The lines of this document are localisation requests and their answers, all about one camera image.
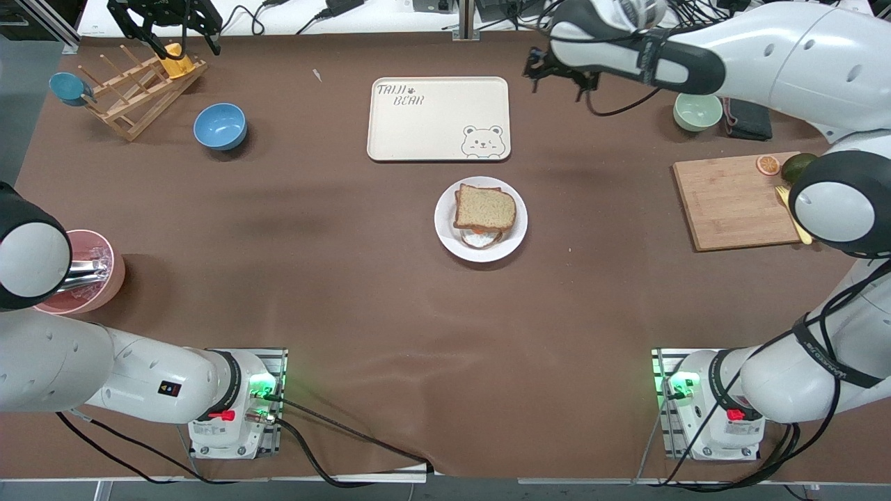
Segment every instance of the orange slice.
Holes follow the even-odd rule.
[[[758,167],[758,172],[765,176],[780,174],[780,161],[771,155],[761,155],[758,160],[755,160],[755,165]]]

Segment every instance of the brown tabletop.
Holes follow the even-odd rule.
[[[62,68],[102,73],[99,53],[126,64],[99,44],[87,41]],[[687,136],[668,92],[598,119],[573,102],[569,81],[549,78],[530,93],[520,72],[528,48],[543,44],[528,33],[468,44],[446,34],[255,37],[226,39],[210,57],[196,42],[208,72],[132,144],[48,98],[18,187],[67,228],[98,231],[124,254],[119,296],[84,319],[185,346],[287,347],[290,398],[445,474],[629,479],[657,412],[652,348],[766,341],[823,300],[851,259],[819,245],[692,249],[671,164],[823,151],[806,124],[775,116],[766,144],[715,129]],[[372,82],[452,75],[508,81],[511,157],[369,160]],[[605,77],[593,99],[612,109],[645,92]],[[222,101],[250,123],[234,155],[192,137],[196,114]],[[433,228],[442,191],[475,175],[511,184],[528,206],[526,240],[491,266],[453,258]],[[172,426],[86,410],[184,458]],[[776,478],[891,481],[887,429],[875,424],[889,410],[885,401],[838,416]],[[331,472],[409,464],[289,419]],[[179,474],[85,429],[146,472]],[[53,415],[0,416],[0,444],[4,478],[131,475]],[[661,448],[657,438],[645,477],[673,466]],[[290,438],[275,458],[200,467],[215,478],[311,472]],[[751,468],[689,462],[678,478],[729,480]]]

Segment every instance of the egg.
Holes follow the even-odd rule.
[[[503,233],[477,233],[473,230],[459,230],[461,232],[461,241],[468,247],[474,249],[485,249],[491,247],[501,240]]]

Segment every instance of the black label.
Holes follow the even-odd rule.
[[[160,393],[161,395],[167,395],[168,397],[178,397],[180,388],[183,388],[182,384],[170,381],[162,381],[161,385],[158,387],[158,393]]]

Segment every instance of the fork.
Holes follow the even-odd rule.
[[[801,225],[795,220],[795,217],[792,216],[792,209],[789,208],[789,189],[786,186],[775,186],[777,190],[777,194],[780,196],[780,200],[782,200],[782,204],[786,206],[786,211],[789,212],[789,216],[792,218],[792,224],[795,225],[795,231],[798,232],[798,238],[801,239],[801,243],[804,245],[810,245],[813,243],[813,237],[811,234],[807,233]]]

